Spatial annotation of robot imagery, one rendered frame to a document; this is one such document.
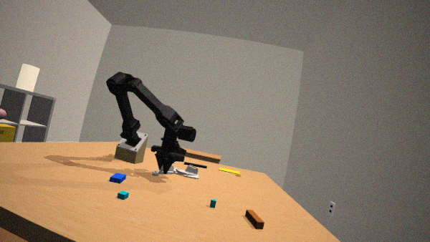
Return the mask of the blue rectangular block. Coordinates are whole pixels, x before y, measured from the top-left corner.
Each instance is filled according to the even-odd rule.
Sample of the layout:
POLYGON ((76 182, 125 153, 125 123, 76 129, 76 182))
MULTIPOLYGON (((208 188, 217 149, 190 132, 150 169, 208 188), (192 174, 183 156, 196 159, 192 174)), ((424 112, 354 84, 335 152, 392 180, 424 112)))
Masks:
POLYGON ((116 173, 116 174, 110 176, 109 182, 121 184, 125 179, 126 179, 126 174, 116 173))

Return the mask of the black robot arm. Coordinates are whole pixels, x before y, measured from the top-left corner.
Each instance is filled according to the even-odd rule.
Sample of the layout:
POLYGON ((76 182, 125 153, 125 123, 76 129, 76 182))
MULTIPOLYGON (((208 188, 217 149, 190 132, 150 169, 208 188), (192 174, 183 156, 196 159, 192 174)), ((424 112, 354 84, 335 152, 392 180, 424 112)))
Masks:
POLYGON ((123 118, 120 136, 127 140, 125 144, 135 147, 141 140, 138 136, 140 128, 139 120, 133 117, 132 109, 128 99, 128 92, 133 92, 140 100, 148 106, 156 115, 157 121, 165 128, 164 136, 178 138, 193 142, 196 130, 193 127, 183 125, 184 120, 170 106, 163 104, 144 86, 142 81, 134 78, 131 74, 117 72, 106 81, 107 88, 113 93, 118 102, 118 107, 123 118), (175 121, 178 122, 175 124, 175 121))

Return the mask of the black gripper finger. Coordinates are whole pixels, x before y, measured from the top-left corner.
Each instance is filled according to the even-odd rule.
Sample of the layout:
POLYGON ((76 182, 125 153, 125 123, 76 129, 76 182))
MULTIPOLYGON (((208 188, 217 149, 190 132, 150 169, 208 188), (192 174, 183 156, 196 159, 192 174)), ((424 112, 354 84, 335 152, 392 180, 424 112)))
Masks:
POLYGON ((163 165, 163 159, 166 158, 167 155, 157 155, 157 154, 154 154, 154 155, 156 156, 156 160, 158 163, 158 169, 160 170, 162 165, 163 165))
POLYGON ((167 174, 167 172, 169 171, 170 167, 174 162, 175 161, 170 161, 167 158, 163 159, 163 174, 167 174))

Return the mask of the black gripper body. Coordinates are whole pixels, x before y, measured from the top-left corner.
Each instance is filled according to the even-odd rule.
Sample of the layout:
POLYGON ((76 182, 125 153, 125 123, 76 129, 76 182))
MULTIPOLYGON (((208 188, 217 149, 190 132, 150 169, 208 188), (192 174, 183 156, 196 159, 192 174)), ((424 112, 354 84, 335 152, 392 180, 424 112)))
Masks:
POLYGON ((176 144, 178 144, 177 138, 163 136, 161 138, 162 144, 153 145, 150 149, 151 152, 155 152, 157 155, 167 155, 167 159, 170 161, 184 162, 185 156, 181 153, 175 153, 176 144))

